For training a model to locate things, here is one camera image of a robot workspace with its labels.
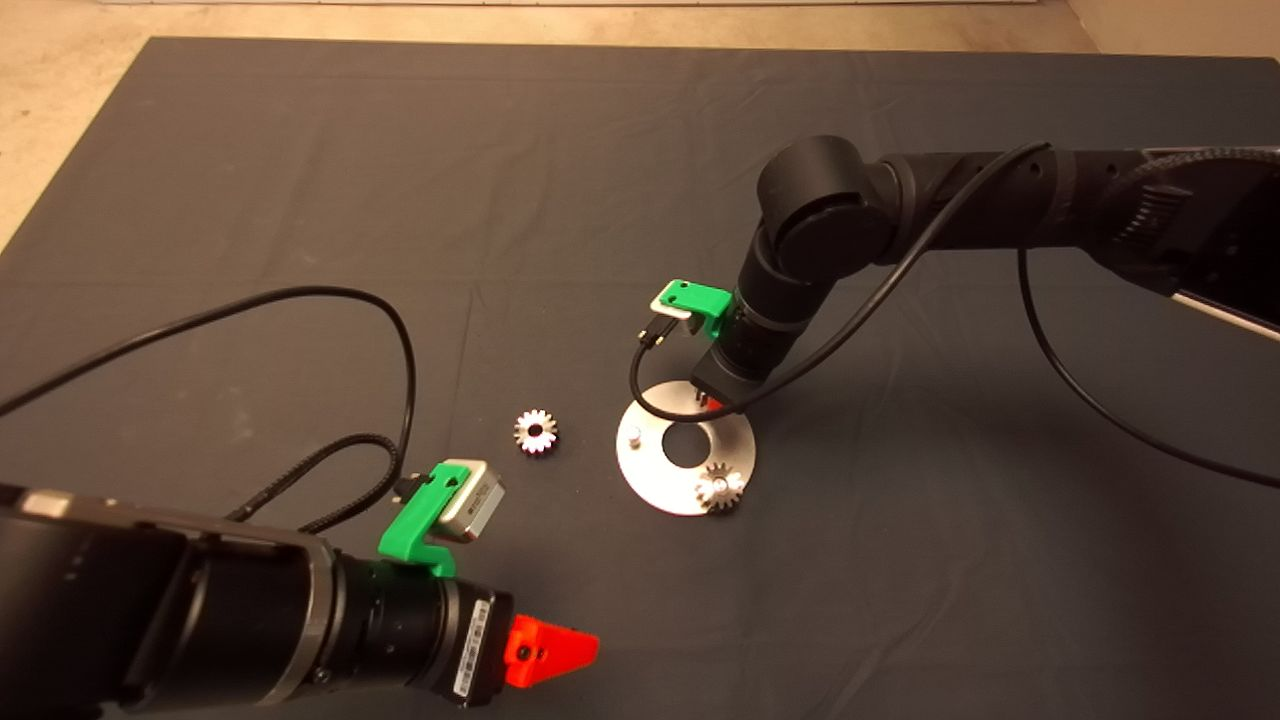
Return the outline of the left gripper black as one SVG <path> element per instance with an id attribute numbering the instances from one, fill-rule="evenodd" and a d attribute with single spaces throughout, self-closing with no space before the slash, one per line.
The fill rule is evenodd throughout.
<path id="1" fill-rule="evenodd" d="M 474 583 L 445 584 L 445 697 L 460 707 L 489 705 L 507 685 L 521 689 L 588 667 L 598 635 L 515 616 L 515 597 Z"/>

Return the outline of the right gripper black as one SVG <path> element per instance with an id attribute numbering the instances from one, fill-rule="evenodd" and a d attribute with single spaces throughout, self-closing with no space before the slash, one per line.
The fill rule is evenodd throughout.
<path id="1" fill-rule="evenodd" d="M 759 343 L 735 345 L 717 340 L 692 368 L 692 386 L 701 391 L 700 411 L 741 404 L 763 388 L 771 374 L 790 354 L 792 334 L 759 338 Z"/>

